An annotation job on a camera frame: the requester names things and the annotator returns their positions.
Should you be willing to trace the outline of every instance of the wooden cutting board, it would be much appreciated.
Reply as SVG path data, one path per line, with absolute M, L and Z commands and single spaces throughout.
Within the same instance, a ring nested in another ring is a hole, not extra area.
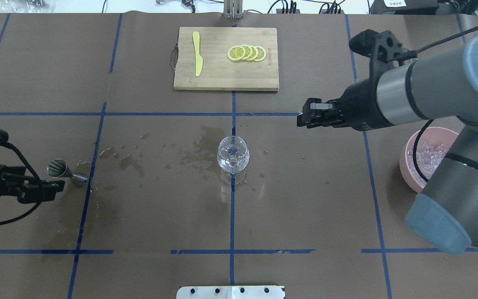
M 193 32 L 200 33 L 200 76 L 195 76 Z M 267 57 L 260 62 L 228 59 L 235 45 L 262 46 Z M 276 28 L 180 27 L 174 89 L 198 91 L 277 91 L 278 38 Z

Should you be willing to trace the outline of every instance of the pink bowl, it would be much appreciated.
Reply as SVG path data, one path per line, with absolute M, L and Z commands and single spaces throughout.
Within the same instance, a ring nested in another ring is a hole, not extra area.
M 410 169 L 408 168 L 409 161 L 407 159 L 407 153 L 409 150 L 412 150 L 414 146 L 414 140 L 416 140 L 418 132 L 419 131 L 417 131 L 410 137 L 402 151 L 402 154 L 400 155 L 400 171 L 407 185 L 417 193 L 420 193 L 423 190 L 423 187 L 425 187 L 425 184 L 420 185 L 420 183 L 410 172 Z M 457 132 L 446 129 L 445 127 L 428 127 L 427 130 L 423 132 L 423 135 L 419 139 L 419 142 L 420 144 L 422 142 L 427 142 L 433 146 L 439 146 L 440 144 L 444 144 L 444 146 L 451 148 L 453 142 L 455 142 L 457 137 Z

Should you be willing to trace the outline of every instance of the yellow plastic knife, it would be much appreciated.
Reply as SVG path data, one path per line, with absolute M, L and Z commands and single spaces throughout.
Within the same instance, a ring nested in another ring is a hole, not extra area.
M 200 33 L 193 32 L 193 44 L 195 45 L 195 76 L 200 76 L 204 59 L 200 56 Z

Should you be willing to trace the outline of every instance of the metal jigger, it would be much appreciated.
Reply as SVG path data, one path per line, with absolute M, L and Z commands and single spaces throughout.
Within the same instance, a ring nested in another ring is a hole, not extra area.
M 88 176 L 85 174 L 74 174 L 68 164 L 62 159 L 54 159 L 47 167 L 47 174 L 51 178 L 70 178 L 77 187 L 82 187 L 88 182 Z

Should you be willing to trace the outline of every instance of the bowl of ice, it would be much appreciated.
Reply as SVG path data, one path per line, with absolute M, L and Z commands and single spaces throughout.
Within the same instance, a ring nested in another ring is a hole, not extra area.
M 414 140 L 419 131 L 415 132 L 400 155 L 400 171 L 403 179 L 411 189 L 420 193 L 425 187 L 425 180 L 418 174 L 412 159 Z M 440 162 L 446 156 L 449 148 L 457 139 L 458 133 L 445 127 L 428 127 L 419 139 L 416 151 L 419 169 L 427 178 L 431 178 Z

